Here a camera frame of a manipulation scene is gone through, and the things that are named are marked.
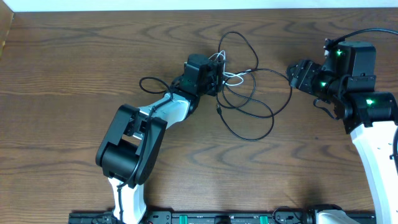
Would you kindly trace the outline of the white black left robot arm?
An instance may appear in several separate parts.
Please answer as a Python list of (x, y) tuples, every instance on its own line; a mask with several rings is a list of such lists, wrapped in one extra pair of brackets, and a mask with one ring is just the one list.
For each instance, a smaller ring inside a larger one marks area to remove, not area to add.
[(152, 172), (166, 129), (187, 119), (203, 95), (223, 83), (224, 55), (191, 54), (184, 72), (150, 105), (120, 106), (96, 154), (96, 165), (112, 186), (116, 223), (139, 223), (146, 213), (144, 182)]

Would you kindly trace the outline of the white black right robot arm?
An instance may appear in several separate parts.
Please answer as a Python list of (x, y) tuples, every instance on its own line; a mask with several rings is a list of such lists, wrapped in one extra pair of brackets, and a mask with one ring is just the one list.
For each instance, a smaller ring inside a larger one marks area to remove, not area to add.
[(287, 67), (292, 88), (334, 105), (364, 166), (377, 223), (397, 223), (397, 102), (376, 91), (376, 48), (369, 42), (325, 46), (325, 61), (300, 60)]

